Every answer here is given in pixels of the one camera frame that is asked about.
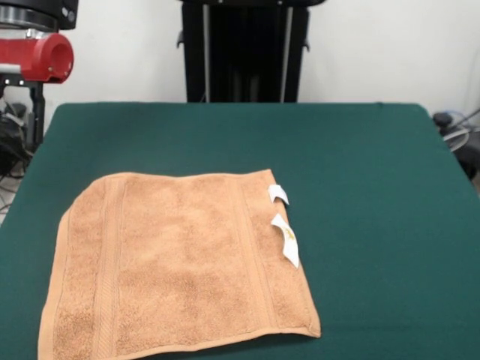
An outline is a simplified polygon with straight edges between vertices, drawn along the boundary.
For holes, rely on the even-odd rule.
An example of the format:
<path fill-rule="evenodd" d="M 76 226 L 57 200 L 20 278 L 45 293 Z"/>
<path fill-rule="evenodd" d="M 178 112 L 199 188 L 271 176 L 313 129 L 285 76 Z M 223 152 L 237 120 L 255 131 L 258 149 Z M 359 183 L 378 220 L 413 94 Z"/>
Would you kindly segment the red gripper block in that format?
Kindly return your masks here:
<path fill-rule="evenodd" d="M 63 83 L 74 67 L 74 50 L 59 33 L 2 32 L 1 84 Z M 32 112 L 29 116 L 29 146 L 36 150 L 44 138 L 44 85 L 30 88 Z"/>

